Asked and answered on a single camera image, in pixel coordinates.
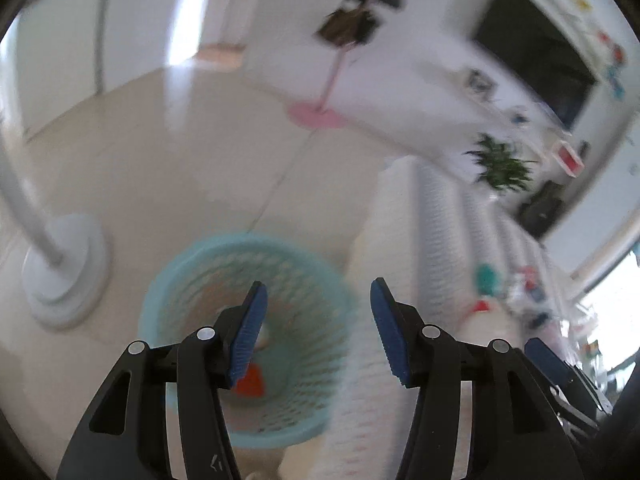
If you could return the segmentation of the teal packaged sponge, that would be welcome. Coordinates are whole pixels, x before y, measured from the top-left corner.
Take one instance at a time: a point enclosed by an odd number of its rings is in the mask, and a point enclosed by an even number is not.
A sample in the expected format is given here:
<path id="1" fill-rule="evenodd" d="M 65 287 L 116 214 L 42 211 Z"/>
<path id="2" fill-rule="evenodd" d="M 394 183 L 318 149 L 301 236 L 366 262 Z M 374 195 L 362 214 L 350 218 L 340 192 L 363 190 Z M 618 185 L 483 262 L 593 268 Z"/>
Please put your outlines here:
<path id="1" fill-rule="evenodd" d="M 476 267 L 474 280 L 480 296 L 498 297 L 502 291 L 501 276 L 489 263 L 481 263 Z"/>

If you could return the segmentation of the white curved wall shelf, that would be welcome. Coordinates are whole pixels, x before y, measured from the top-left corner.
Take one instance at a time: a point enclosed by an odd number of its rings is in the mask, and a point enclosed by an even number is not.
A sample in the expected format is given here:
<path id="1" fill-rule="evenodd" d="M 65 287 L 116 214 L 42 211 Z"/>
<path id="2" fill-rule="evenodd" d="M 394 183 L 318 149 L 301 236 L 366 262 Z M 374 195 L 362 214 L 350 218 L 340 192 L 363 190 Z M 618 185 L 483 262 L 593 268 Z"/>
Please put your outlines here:
<path id="1" fill-rule="evenodd" d="M 419 73 L 435 92 L 428 100 L 428 114 L 458 128 L 467 138 L 486 132 L 511 141 L 538 167 L 553 165 L 552 151 L 564 139 L 563 127 L 519 82 L 469 65 L 450 70 L 423 62 Z"/>

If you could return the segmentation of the pink coat rack stand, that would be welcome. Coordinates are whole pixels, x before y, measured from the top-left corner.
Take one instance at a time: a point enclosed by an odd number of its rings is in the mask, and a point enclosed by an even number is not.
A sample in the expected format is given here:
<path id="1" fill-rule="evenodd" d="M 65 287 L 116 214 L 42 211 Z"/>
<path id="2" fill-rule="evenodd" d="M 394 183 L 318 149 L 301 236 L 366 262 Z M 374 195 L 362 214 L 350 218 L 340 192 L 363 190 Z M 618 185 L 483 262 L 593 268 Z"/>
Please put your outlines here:
<path id="1" fill-rule="evenodd" d="M 286 109 L 288 119 L 293 124 L 309 131 L 339 129 L 347 124 L 346 119 L 330 107 L 329 102 L 349 50 L 350 47 L 342 47 L 337 51 L 330 76 L 317 101 L 299 101 Z"/>

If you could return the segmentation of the white round table stand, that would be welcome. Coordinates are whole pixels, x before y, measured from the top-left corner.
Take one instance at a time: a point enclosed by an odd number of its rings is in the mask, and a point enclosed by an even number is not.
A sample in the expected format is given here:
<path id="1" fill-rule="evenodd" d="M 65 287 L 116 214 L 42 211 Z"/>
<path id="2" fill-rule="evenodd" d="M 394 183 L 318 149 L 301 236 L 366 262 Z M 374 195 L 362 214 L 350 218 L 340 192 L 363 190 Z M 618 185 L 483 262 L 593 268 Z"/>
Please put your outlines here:
<path id="1" fill-rule="evenodd" d="M 22 285 L 32 316 L 49 330 L 79 325 L 98 306 L 111 275 L 111 243 L 101 222 L 91 214 L 44 221 L 6 150 L 1 151 L 1 199 L 29 240 Z"/>

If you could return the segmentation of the brown hanging bag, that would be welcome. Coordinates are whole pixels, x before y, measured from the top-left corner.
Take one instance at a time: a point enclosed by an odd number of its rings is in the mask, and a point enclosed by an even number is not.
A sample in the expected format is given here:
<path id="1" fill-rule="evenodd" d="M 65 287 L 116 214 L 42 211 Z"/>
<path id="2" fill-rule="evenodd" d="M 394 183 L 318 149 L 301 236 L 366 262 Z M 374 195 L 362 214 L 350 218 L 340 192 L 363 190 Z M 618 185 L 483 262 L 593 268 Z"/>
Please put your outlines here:
<path id="1" fill-rule="evenodd" d="M 330 14 L 316 36 L 336 48 L 368 44 L 380 27 L 378 17 L 366 8 L 339 8 Z"/>

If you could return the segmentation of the green potted plant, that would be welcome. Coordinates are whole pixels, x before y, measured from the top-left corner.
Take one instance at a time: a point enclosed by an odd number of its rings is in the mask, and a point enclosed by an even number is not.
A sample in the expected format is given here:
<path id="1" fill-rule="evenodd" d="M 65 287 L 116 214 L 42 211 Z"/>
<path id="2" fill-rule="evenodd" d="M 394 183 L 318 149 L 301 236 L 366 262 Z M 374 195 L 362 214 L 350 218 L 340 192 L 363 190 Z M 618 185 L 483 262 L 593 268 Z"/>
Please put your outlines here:
<path id="1" fill-rule="evenodd" d="M 472 150 L 466 151 L 465 155 L 470 156 L 480 168 L 477 182 L 488 185 L 499 194 L 526 192 L 533 182 L 529 168 L 533 161 L 519 158 L 512 144 L 488 133 L 481 133 Z"/>

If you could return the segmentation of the red white paper cup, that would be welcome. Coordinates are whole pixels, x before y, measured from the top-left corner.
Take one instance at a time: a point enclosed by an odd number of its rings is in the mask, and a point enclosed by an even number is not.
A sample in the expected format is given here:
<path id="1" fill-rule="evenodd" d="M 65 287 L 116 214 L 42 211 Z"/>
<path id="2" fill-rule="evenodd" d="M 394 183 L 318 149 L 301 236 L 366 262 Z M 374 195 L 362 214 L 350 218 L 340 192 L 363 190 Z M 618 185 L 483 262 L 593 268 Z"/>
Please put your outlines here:
<path id="1" fill-rule="evenodd" d="M 465 317 L 458 333 L 459 340 L 483 347 L 495 339 L 508 340 L 509 336 L 509 315 L 503 312 L 494 298 L 490 297 L 477 300 Z"/>

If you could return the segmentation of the red white box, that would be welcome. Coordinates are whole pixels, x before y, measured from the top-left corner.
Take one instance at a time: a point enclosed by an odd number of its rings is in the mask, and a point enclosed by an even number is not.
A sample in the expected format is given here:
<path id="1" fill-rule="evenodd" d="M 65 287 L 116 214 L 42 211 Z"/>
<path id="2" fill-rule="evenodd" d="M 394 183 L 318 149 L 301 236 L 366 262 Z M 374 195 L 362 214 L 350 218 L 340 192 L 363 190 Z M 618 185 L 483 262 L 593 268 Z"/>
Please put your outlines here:
<path id="1" fill-rule="evenodd" d="M 559 141 L 554 144 L 553 157 L 571 178 L 577 178 L 584 170 L 585 165 L 582 158 L 565 141 Z"/>

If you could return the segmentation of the teal plastic waste basket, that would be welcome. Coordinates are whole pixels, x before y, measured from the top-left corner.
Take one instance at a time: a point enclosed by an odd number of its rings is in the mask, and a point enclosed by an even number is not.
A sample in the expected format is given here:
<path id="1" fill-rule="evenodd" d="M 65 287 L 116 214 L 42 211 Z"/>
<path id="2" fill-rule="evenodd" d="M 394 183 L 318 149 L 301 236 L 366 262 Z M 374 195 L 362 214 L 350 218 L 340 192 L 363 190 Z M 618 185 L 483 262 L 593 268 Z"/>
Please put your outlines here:
<path id="1" fill-rule="evenodd" d="M 258 398 L 220 394 L 237 448 L 286 448 L 322 434 L 343 375 L 355 299 L 340 274 L 311 252 L 258 234 L 206 238 L 186 249 L 146 292 L 138 336 L 151 347 L 182 341 L 267 287 L 265 336 L 252 356 L 265 382 Z"/>

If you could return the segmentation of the black wall television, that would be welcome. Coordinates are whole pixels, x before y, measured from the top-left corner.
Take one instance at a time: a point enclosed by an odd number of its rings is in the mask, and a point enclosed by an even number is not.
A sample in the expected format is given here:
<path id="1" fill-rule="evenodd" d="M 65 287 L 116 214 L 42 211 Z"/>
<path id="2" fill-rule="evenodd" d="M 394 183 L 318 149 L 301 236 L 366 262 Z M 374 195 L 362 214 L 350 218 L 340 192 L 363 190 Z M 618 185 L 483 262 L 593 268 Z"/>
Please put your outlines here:
<path id="1" fill-rule="evenodd" d="M 573 127 L 596 78 L 533 1 L 491 0 L 473 40 L 514 73 L 562 127 Z"/>

